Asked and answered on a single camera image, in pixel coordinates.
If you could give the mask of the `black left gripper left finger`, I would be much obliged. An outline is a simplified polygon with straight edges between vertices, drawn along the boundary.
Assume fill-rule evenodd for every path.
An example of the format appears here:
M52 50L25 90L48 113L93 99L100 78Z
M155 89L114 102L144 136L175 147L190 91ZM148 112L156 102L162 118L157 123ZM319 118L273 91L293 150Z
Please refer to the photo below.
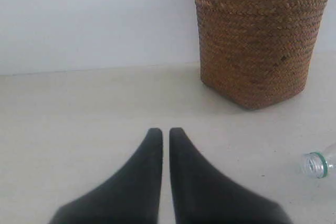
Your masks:
M113 176L60 207L50 223L157 223L162 165L163 134L151 128Z

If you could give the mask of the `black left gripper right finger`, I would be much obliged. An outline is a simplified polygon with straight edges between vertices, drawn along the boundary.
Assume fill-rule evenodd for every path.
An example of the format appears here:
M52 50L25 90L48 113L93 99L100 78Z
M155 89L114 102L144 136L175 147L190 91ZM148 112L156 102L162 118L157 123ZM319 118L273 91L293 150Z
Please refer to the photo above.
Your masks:
M290 223L283 208L216 169L182 128L170 129L170 179L176 223Z

